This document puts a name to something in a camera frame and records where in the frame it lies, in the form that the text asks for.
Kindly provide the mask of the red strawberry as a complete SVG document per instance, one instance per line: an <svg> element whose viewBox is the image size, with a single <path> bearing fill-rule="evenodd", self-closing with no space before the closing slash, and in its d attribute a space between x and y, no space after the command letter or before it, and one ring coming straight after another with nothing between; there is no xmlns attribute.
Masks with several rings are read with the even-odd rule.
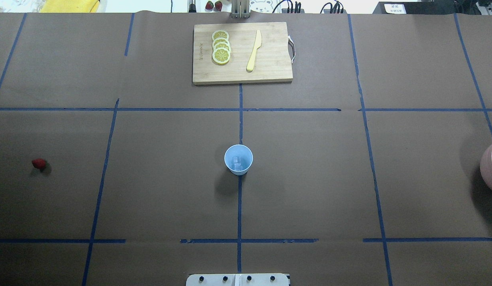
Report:
<svg viewBox="0 0 492 286"><path fill-rule="evenodd" d="M32 166L41 172L47 167L47 161L43 158L36 158L31 161Z"/></svg>

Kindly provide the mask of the light blue cup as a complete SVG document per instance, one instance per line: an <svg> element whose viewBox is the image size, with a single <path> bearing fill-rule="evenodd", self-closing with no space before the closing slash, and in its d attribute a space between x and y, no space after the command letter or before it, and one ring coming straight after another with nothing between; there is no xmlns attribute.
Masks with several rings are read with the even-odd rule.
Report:
<svg viewBox="0 0 492 286"><path fill-rule="evenodd" d="M253 152L246 145L232 145L224 154L224 163L228 170L237 176L248 172L254 161Z"/></svg>

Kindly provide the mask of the yellow plastic knife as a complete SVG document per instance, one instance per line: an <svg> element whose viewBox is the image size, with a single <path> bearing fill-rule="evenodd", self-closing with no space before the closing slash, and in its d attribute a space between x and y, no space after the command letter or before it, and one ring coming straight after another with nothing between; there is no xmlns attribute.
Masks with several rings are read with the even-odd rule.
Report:
<svg viewBox="0 0 492 286"><path fill-rule="evenodd" d="M254 40L254 45L252 48L252 52L251 52L251 55L248 59L248 63L246 65L246 71L249 73L253 72L253 70L254 70L254 67L256 64L257 52L258 52L258 49L261 47L261 44L262 44L262 34L261 34L260 30L257 30L255 40Z"/></svg>

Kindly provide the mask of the bamboo cutting board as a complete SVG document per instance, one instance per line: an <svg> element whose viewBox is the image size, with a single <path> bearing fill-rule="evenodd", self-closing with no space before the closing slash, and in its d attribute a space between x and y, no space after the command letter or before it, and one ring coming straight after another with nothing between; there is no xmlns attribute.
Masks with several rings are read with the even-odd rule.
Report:
<svg viewBox="0 0 492 286"><path fill-rule="evenodd" d="M229 34L231 58L225 65L213 62L212 34ZM246 71L256 31L262 34L253 72ZM197 24L194 26L193 84L285 83L293 80L286 22Z"/></svg>

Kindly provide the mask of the lemon slice bottom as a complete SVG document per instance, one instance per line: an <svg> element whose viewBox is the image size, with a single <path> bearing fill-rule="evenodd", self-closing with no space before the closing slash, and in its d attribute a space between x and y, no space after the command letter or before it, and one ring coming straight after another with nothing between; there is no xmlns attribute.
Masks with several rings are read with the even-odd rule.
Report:
<svg viewBox="0 0 492 286"><path fill-rule="evenodd" d="M217 65L225 65L230 61L231 52L226 51L225 49L219 49L213 51L212 59L213 62Z"/></svg>

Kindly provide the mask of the lemon slice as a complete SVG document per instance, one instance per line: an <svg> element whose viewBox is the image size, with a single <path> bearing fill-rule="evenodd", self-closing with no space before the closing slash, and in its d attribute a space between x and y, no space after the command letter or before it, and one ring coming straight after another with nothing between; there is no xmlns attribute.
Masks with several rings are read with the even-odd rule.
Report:
<svg viewBox="0 0 492 286"><path fill-rule="evenodd" d="M213 40L213 49L217 48L228 48L230 49L230 42L227 38L219 37Z"/></svg>
<svg viewBox="0 0 492 286"><path fill-rule="evenodd" d="M226 43L226 42L219 42L213 46L213 51L216 51L219 49L225 49L226 51L231 52L231 46L229 43Z"/></svg>
<svg viewBox="0 0 492 286"><path fill-rule="evenodd" d="M212 37L213 42L215 42L217 40L225 40L225 41L229 40L229 34L225 30L216 30L213 32L211 37Z"/></svg>
<svg viewBox="0 0 492 286"><path fill-rule="evenodd" d="M219 49L213 51L212 59L213 62L217 65L225 65L230 61L231 52L226 51L225 49Z"/></svg>

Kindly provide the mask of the lemon slice top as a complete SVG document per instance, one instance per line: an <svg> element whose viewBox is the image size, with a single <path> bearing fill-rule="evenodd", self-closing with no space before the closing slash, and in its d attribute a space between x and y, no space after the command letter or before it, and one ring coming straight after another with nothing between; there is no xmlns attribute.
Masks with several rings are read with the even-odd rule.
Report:
<svg viewBox="0 0 492 286"><path fill-rule="evenodd" d="M225 40L225 41L229 40L229 34L225 30L216 30L213 32L211 37L212 37L213 42L215 42L217 40Z"/></svg>

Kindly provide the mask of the spare strawberry on desk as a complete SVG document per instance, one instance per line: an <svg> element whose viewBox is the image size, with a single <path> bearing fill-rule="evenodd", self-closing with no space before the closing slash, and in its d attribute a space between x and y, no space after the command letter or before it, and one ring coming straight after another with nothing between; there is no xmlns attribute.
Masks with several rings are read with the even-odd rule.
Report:
<svg viewBox="0 0 492 286"><path fill-rule="evenodd" d="M215 8L215 4L211 1L211 0L208 0L205 4L205 10L206 11L213 11Z"/></svg>
<svg viewBox="0 0 492 286"><path fill-rule="evenodd" d="M216 1L214 3L214 9L215 9L215 11L220 12L220 11L222 11L222 8L223 8L223 4L222 4L221 1Z"/></svg>

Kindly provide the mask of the yellow cloth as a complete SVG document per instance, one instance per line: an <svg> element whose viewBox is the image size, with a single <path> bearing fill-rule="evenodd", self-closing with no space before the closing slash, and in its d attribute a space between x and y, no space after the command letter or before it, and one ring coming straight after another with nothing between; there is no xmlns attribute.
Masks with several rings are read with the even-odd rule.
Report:
<svg viewBox="0 0 492 286"><path fill-rule="evenodd" d="M100 0L46 0L41 13L95 13Z"/></svg>

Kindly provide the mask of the aluminium frame post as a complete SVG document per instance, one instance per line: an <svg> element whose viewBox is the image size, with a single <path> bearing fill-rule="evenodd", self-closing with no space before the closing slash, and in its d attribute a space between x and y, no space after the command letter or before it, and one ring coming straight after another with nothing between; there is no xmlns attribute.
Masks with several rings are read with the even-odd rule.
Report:
<svg viewBox="0 0 492 286"><path fill-rule="evenodd" d="M237 19L250 18L251 9L249 0L231 0L231 17Z"/></svg>

